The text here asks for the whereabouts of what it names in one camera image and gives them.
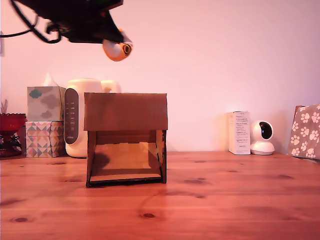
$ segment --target white tissue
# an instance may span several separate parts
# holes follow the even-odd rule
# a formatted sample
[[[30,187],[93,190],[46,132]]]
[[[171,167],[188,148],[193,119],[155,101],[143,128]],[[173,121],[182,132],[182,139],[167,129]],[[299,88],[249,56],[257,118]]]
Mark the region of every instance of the white tissue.
[[[57,87],[59,86],[51,77],[49,73],[45,75],[44,82],[41,84],[42,87]]]

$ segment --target red bowl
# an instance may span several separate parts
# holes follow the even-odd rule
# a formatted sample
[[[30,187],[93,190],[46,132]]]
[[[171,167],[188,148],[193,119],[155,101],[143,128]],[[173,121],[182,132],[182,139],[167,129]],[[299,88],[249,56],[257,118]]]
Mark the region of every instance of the red bowl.
[[[26,121],[25,113],[3,113],[0,115],[0,132],[17,132]]]

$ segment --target cardboard roof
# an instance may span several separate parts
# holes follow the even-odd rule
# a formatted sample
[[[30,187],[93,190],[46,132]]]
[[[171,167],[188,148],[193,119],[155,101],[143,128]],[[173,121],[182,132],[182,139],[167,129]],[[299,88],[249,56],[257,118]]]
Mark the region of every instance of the cardboard roof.
[[[85,131],[167,129],[165,93],[84,93]]]

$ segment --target patterned tissue box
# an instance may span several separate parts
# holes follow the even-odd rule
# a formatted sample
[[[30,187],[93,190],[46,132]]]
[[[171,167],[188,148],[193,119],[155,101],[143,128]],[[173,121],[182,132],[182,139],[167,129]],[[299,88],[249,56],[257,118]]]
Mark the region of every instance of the patterned tissue box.
[[[320,160],[320,104],[296,106],[288,154]]]
[[[62,121],[28,121],[25,127],[27,158],[55,158],[66,154]]]

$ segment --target black cable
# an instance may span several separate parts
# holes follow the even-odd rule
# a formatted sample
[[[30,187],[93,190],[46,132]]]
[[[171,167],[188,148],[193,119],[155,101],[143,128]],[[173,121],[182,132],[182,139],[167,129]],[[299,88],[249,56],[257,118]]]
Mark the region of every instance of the black cable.
[[[20,18],[23,20],[23,22],[30,28],[30,31],[33,32],[39,39],[41,39],[42,41],[44,41],[47,44],[56,44],[58,42],[60,42],[61,40],[61,32],[59,29],[57,29],[57,33],[58,33],[58,37],[57,39],[54,40],[48,40],[45,36],[43,36],[40,32],[38,32],[38,30],[36,30],[31,23],[28,21],[28,19],[23,15],[23,13],[20,11],[19,7],[16,5],[14,0],[10,0],[11,4],[14,8],[14,10],[16,11],[16,13],[20,16]]]
[[[38,15],[35,17],[34,24],[32,25],[33,29],[35,28],[37,23],[38,23]],[[27,34],[27,33],[31,32],[31,31],[32,31],[32,29],[30,28],[28,30],[13,33],[13,34],[0,34],[0,38],[12,38],[12,37],[16,37],[16,36],[21,36],[23,34]]]

